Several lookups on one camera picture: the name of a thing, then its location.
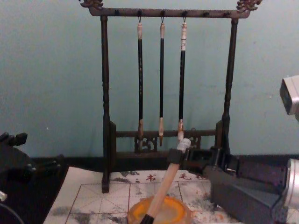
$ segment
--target carved dragon finial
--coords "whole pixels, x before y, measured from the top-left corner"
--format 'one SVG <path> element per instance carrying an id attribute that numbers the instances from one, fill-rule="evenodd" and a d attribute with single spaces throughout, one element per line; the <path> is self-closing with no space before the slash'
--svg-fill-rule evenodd
<path id="1" fill-rule="evenodd" d="M 84 0 L 84 2 L 80 3 L 84 8 L 95 8 L 97 10 L 101 10 L 103 8 L 103 0 Z"/>
<path id="2" fill-rule="evenodd" d="M 240 13 L 243 13 L 247 10 L 254 11 L 257 10 L 256 4 L 261 4 L 263 0 L 239 0 L 237 2 L 237 9 Z"/>

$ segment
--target teal wall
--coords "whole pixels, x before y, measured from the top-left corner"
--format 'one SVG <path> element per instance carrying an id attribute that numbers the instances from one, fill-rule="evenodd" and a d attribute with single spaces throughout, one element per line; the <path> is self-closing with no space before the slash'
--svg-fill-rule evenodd
<path id="1" fill-rule="evenodd" d="M 236 0 L 104 0 L 106 7 L 234 9 Z M 299 153 L 281 79 L 299 73 L 299 1 L 263 1 L 240 20 L 230 107 L 234 154 Z M 110 115 L 138 125 L 137 18 L 109 18 Z M 159 18 L 143 18 L 144 129 L 159 116 Z M 176 129 L 182 19 L 165 19 L 164 124 Z M 186 20 L 185 129 L 214 128 L 225 92 L 230 20 Z M 0 132 L 27 132 L 30 156 L 102 155 L 100 18 L 77 0 L 4 1 L 0 7 Z M 133 141 L 119 140 L 118 150 Z M 208 148 L 213 139 L 204 139 Z M 175 139 L 165 140 L 164 149 Z"/>

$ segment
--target camera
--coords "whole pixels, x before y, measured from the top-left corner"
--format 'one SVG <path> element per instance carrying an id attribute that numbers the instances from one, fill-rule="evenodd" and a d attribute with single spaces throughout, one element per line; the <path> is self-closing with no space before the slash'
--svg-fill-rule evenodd
<path id="1" fill-rule="evenodd" d="M 280 97 L 288 115 L 299 114 L 299 75 L 282 80 Z"/>

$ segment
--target black cable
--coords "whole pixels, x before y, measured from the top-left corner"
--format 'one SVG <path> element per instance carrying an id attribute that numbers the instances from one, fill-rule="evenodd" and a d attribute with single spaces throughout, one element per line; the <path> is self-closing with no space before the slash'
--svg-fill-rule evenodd
<path id="1" fill-rule="evenodd" d="M 20 224 L 25 224 L 24 221 L 21 219 L 21 217 L 18 215 L 18 213 L 16 213 L 12 208 L 10 208 L 9 206 L 0 203 L 0 207 L 8 210 L 11 214 L 13 214 L 13 216 L 15 216 L 17 218 L 17 220 L 20 222 Z"/>

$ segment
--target red chinese character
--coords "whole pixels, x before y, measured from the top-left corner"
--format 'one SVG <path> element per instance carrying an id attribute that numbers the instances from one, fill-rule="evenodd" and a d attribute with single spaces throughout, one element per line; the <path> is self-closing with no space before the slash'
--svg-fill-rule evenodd
<path id="1" fill-rule="evenodd" d="M 182 174 L 179 178 L 183 178 L 184 180 L 191 180 L 192 178 L 187 178 L 186 174 Z"/>
<path id="2" fill-rule="evenodd" d="M 155 180 L 155 178 L 154 178 L 154 176 L 156 176 L 156 175 L 152 175 L 152 174 L 150 174 L 147 178 L 146 178 L 146 180 L 148 181 L 154 181 Z"/>

